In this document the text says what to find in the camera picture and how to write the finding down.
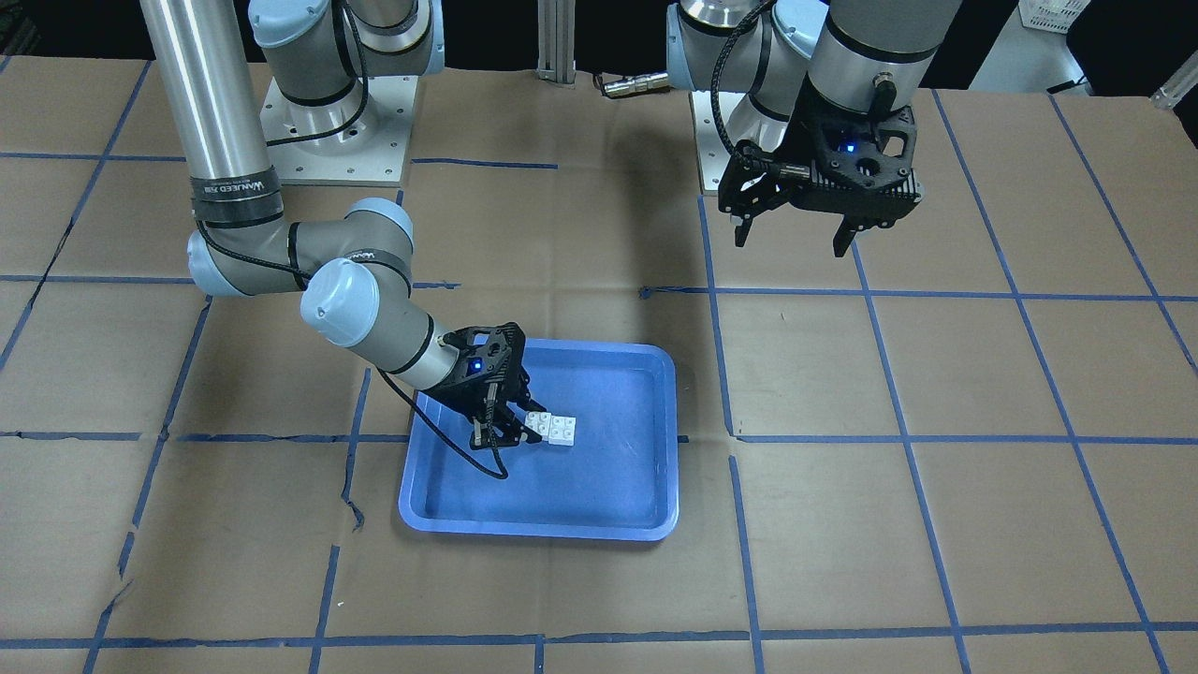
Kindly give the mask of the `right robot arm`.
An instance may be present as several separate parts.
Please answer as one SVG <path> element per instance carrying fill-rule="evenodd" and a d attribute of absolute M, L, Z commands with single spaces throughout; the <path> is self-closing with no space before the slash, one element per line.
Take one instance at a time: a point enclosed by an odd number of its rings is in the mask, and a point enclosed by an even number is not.
<path fill-rule="evenodd" d="M 373 364 L 399 396 L 413 388 L 466 418 L 462 457 L 552 438 L 552 417 L 528 388 L 518 324 L 449 330 L 412 299 L 415 221 L 403 205 L 364 198 L 323 221 L 285 213 L 270 150 L 343 144 L 357 129 L 373 139 L 363 121 L 373 107 L 365 51 L 385 35 L 415 34 L 426 47 L 431 6 L 409 4 L 383 25 L 351 1 L 253 1 L 254 35 L 282 66 L 282 95 L 334 115 L 329 127 L 292 126 L 276 139 L 258 120 L 230 1 L 141 8 L 189 170 L 193 281 L 213 296 L 300 293 L 304 323 Z"/>

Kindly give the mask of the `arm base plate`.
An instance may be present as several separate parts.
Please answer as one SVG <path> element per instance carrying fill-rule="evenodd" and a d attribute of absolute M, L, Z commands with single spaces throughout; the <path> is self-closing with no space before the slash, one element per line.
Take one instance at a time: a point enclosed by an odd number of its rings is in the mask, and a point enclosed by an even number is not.
<path fill-rule="evenodd" d="M 719 93 L 720 119 L 724 120 L 724 134 L 732 144 L 751 140 L 760 148 L 773 151 L 782 142 L 789 119 L 783 115 L 778 119 L 772 110 L 761 107 L 744 93 Z M 730 152 L 724 148 L 722 136 L 716 129 L 716 116 L 710 107 L 708 91 L 694 91 L 692 103 L 694 145 L 700 171 L 700 188 L 704 196 L 716 195 L 724 168 L 730 160 Z"/>
<path fill-rule="evenodd" d="M 267 148 L 285 186 L 401 187 L 416 115 L 417 75 L 371 77 L 369 99 L 341 133 Z M 357 84 L 346 98 L 326 107 L 300 107 L 270 81 L 260 121 L 268 140 L 311 136 L 334 129 L 358 110 Z"/>

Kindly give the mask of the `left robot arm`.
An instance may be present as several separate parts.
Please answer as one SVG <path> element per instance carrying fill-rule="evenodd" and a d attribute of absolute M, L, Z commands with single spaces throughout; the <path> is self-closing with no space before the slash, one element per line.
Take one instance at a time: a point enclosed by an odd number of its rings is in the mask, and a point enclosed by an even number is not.
<path fill-rule="evenodd" d="M 957 1 L 677 1 L 666 75 L 692 95 L 700 183 L 744 245 L 758 215 L 837 214 L 833 253 L 921 204 L 916 86 Z"/>

